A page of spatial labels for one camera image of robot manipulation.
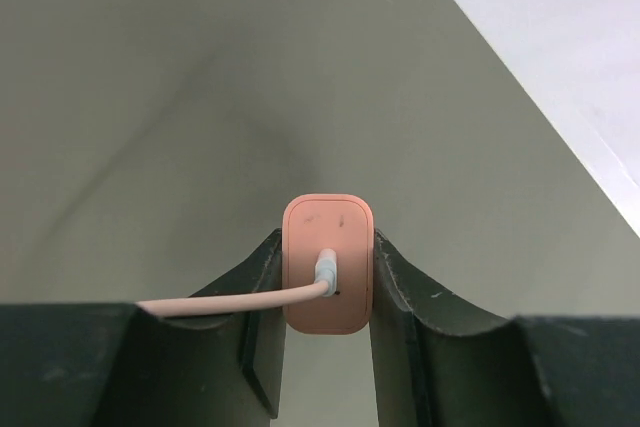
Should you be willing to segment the salmon pink charger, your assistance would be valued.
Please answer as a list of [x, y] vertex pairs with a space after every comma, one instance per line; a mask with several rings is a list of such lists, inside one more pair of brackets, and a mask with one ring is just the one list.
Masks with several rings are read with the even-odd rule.
[[282, 220], [282, 287], [312, 285], [316, 264], [331, 252], [335, 282], [327, 294], [287, 305], [287, 324], [305, 334], [347, 335], [368, 322], [373, 299], [374, 218], [348, 194], [307, 194], [286, 207]]

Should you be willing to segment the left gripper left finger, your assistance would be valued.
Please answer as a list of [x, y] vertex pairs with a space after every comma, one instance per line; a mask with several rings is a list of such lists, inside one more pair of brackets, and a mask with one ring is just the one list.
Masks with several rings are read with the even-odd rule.
[[129, 303], [5, 304], [5, 426], [266, 426], [286, 326], [274, 308], [162, 319]]

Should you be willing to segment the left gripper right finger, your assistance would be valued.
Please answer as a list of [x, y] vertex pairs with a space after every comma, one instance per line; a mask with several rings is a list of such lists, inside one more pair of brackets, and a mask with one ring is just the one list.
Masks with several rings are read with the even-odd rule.
[[369, 323], [382, 426], [635, 426], [635, 316], [503, 318], [374, 238]]

